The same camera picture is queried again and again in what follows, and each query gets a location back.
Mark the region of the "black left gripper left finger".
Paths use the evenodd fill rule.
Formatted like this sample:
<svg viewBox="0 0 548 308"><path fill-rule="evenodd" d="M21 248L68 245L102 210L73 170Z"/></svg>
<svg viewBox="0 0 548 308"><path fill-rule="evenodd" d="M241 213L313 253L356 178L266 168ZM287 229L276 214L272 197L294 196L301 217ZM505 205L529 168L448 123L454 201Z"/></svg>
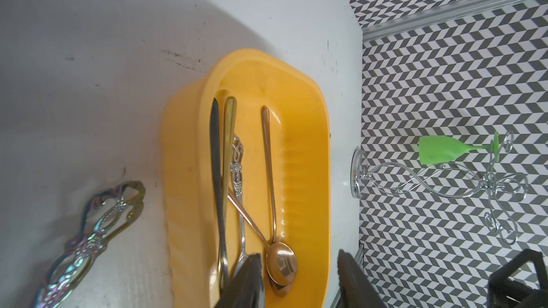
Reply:
<svg viewBox="0 0 548 308"><path fill-rule="evenodd" d="M250 255L214 307L265 307L262 269L261 256Z"/></svg>

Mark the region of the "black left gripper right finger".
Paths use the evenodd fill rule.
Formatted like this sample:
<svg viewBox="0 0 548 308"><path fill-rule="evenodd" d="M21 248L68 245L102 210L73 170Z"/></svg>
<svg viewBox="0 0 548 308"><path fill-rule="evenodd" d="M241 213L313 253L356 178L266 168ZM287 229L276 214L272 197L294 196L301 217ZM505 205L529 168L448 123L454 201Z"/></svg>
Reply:
<svg viewBox="0 0 548 308"><path fill-rule="evenodd" d="M338 253L338 276L341 298L337 307L386 307L352 255L344 250Z"/></svg>

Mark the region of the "rose gold long spoon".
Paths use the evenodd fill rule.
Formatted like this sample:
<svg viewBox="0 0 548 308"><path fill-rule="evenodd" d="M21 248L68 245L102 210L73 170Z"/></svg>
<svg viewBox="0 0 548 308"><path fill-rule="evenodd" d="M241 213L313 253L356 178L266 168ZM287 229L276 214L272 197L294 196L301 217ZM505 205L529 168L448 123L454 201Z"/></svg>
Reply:
<svg viewBox="0 0 548 308"><path fill-rule="evenodd" d="M272 242L276 241L277 238L277 218L276 218L276 208L275 208L275 193L273 187L273 169L272 169L272 158L271 158L271 129L270 129L270 110L267 106L261 108L261 123L263 130L263 144L265 150L265 162L267 168L267 178L269 186L269 194L271 198L271 215L272 215ZM288 295L291 290L291 285L280 286L270 277L268 278L269 284L275 296L279 298L284 298Z"/></svg>

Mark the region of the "ornate silver spoon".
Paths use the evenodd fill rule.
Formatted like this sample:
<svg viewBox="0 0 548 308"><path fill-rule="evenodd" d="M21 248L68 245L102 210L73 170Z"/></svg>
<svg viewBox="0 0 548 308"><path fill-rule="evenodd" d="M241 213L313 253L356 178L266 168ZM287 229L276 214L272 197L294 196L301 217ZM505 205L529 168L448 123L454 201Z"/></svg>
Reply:
<svg viewBox="0 0 548 308"><path fill-rule="evenodd" d="M243 158L243 145L238 138L238 136L234 135L233 137L233 160L231 163L231 177L232 177L232 183L233 183L233 189L235 196L238 198L238 201L240 203L243 203L243 177L242 177L242 165L241 161ZM245 226L244 226L244 219L242 215L239 215L239 226L240 226L240 236L241 236L241 246L240 246L240 252L238 255L238 260L233 272L233 276L235 277L239 270L242 268L243 264L248 258L248 255L245 252Z"/></svg>

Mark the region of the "black handled spoon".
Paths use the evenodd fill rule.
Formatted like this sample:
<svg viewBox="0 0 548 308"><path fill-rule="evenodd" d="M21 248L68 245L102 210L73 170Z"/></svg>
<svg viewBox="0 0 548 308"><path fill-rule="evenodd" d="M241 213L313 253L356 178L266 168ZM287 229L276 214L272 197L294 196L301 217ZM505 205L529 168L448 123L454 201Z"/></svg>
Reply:
<svg viewBox="0 0 548 308"><path fill-rule="evenodd" d="M220 126L219 126L218 102L214 98L210 116L210 149L211 149L211 172L213 191L215 195L215 209L218 221L219 234L219 289L223 294L228 283L228 258L225 241L225 224L223 216L223 180L221 175L221 148L220 148Z"/></svg>

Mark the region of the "gold bowl spoon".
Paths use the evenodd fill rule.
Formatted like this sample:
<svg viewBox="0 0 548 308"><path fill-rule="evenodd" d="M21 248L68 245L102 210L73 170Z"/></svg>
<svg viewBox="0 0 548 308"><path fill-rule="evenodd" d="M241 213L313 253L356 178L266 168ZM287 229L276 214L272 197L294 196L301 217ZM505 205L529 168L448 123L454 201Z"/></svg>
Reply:
<svg viewBox="0 0 548 308"><path fill-rule="evenodd" d="M108 243L133 224L144 210L146 188L141 181L126 181L93 194L84 205L77 234L47 270L31 307L58 307L78 287ZM88 218L108 200L114 205L86 231Z"/></svg>

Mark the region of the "yellow plastic storage box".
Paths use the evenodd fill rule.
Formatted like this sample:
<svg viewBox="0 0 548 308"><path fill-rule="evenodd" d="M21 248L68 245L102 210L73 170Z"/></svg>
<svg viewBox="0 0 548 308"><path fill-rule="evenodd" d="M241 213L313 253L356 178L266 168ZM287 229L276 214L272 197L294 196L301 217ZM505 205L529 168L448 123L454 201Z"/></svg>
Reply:
<svg viewBox="0 0 548 308"><path fill-rule="evenodd" d="M210 116L237 100L235 134L243 144L243 205L266 238L273 224L261 108L270 110L277 238L296 254L288 295L265 291L267 307L322 307L331 258L331 137L328 109L314 80L255 49L224 56L169 102L161 127L164 197L174 305L214 307L218 223L211 172Z"/></svg>

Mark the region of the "gold spoon plain handle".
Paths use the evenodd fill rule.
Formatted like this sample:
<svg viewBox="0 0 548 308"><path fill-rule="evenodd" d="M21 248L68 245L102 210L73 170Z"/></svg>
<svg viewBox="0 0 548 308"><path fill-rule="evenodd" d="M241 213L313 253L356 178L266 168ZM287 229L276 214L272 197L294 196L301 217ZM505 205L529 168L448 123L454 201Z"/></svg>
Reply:
<svg viewBox="0 0 548 308"><path fill-rule="evenodd" d="M237 100L234 96L230 96L225 100L224 118L223 118L223 182L222 182L222 231L221 231L221 246L220 246L220 262L221 262L221 293L227 288L229 283L228 275L228 253L226 244L226 209L227 196L231 184L231 162L232 162L232 143L235 128L235 115L237 111Z"/></svg>

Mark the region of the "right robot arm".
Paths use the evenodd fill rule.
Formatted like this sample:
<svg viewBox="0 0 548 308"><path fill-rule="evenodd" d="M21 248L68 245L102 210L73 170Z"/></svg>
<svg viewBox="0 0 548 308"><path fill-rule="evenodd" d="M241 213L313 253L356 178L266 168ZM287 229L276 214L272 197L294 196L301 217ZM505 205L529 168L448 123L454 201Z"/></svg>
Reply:
<svg viewBox="0 0 548 308"><path fill-rule="evenodd" d="M547 268L541 252L525 249L492 273L487 283L487 307L547 307ZM512 279L522 265L534 265L538 288Z"/></svg>

